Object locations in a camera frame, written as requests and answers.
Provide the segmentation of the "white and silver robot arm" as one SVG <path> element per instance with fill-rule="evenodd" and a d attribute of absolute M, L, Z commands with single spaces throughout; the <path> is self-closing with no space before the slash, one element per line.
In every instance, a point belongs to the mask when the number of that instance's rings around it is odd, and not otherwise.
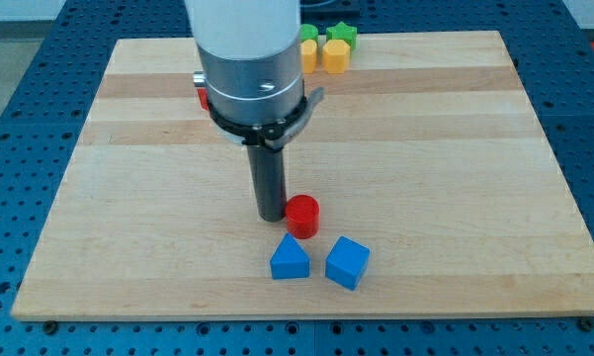
<path fill-rule="evenodd" d="M 186 0 L 209 102 L 225 119 L 264 126 L 303 97 L 298 0 Z"/>

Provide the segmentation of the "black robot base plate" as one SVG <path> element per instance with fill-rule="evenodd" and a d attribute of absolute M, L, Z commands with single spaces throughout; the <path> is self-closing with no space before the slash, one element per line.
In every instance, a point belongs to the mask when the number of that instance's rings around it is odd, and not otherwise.
<path fill-rule="evenodd" d="M 301 13 L 306 17 L 358 16 L 359 0 L 300 0 Z"/>

